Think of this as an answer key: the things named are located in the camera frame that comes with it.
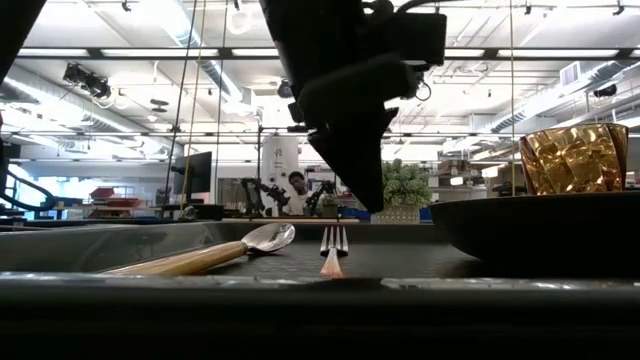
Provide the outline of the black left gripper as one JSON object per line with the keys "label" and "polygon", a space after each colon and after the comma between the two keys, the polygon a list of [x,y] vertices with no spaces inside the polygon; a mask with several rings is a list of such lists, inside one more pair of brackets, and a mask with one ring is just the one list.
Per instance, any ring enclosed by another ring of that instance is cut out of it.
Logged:
{"label": "black left gripper", "polygon": [[415,91],[396,53],[369,50],[360,1],[262,0],[271,38],[309,143],[371,213],[384,208],[381,140],[397,107],[384,102]]}

